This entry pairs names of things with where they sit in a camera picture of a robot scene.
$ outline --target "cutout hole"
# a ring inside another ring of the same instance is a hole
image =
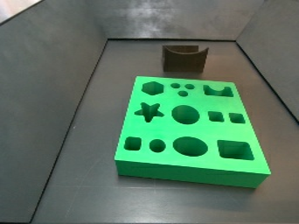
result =
[[[192,84],[185,84],[184,87],[188,89],[194,89],[194,86]]]
[[[164,151],[165,148],[165,144],[164,141],[160,139],[154,139],[150,143],[149,143],[149,149],[153,152],[161,152]]]
[[[202,86],[202,91],[205,95],[214,95],[214,96],[226,96],[232,97],[232,91],[229,87],[224,87],[221,90],[212,89],[208,85]]]
[[[206,144],[198,138],[189,136],[174,139],[172,147],[186,157],[201,156],[208,151]]]
[[[188,93],[186,93],[185,91],[180,91],[180,92],[178,92],[178,96],[184,97],[184,96],[186,96],[186,95],[188,95]]]
[[[142,92],[149,95],[158,95],[164,92],[164,85],[156,81],[146,82],[142,85]]]
[[[142,116],[144,121],[149,123],[153,120],[154,116],[164,116],[164,114],[157,110],[158,107],[158,103],[148,105],[146,103],[141,102],[141,109],[134,112],[134,115]]]
[[[245,119],[241,114],[228,113],[228,118],[232,123],[245,123]]]
[[[193,124],[200,119],[197,110],[190,106],[177,106],[172,110],[172,119],[181,124]]]
[[[170,86],[172,88],[178,88],[181,85],[178,83],[173,83]]]
[[[141,138],[129,136],[125,139],[125,150],[138,151],[141,148]]]
[[[209,111],[208,115],[209,115],[209,120],[212,122],[217,122],[217,123],[222,123],[224,122],[222,114],[220,112]]]
[[[253,160],[249,145],[245,142],[233,142],[218,140],[218,155],[222,158]]]

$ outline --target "dark brown block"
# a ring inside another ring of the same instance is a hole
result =
[[[162,46],[162,70],[165,72],[201,73],[209,48],[198,52],[196,45]]]

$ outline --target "rectangular hole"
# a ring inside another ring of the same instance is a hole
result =
[[[141,148],[141,138],[129,136],[125,139],[125,150],[138,151]]]
[[[253,160],[252,151],[248,143],[234,141],[217,141],[218,155],[222,158]]]

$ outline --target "gray wall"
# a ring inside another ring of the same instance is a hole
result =
[[[87,0],[113,39],[234,40],[262,0]]]
[[[299,121],[297,21],[297,0],[266,0],[237,43]]]
[[[106,39],[85,1],[0,26],[0,222],[27,222]]]

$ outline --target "circular hole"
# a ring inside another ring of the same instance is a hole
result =
[[[154,139],[150,143],[149,143],[149,149],[153,152],[161,152],[164,151],[165,148],[165,144],[164,141],[160,139]]]
[[[170,86],[172,88],[178,88],[181,85],[178,83],[173,83]]]
[[[190,106],[177,106],[172,110],[172,119],[177,123],[192,124],[196,123],[200,119],[200,114],[197,110]]]
[[[194,89],[194,86],[193,86],[192,84],[185,84],[184,86],[185,86],[185,88],[188,88],[188,89]]]
[[[194,137],[184,136],[172,142],[174,150],[188,157],[201,156],[208,151],[206,144]]]
[[[188,95],[188,93],[185,91],[178,92],[178,96],[186,96],[186,95]]]

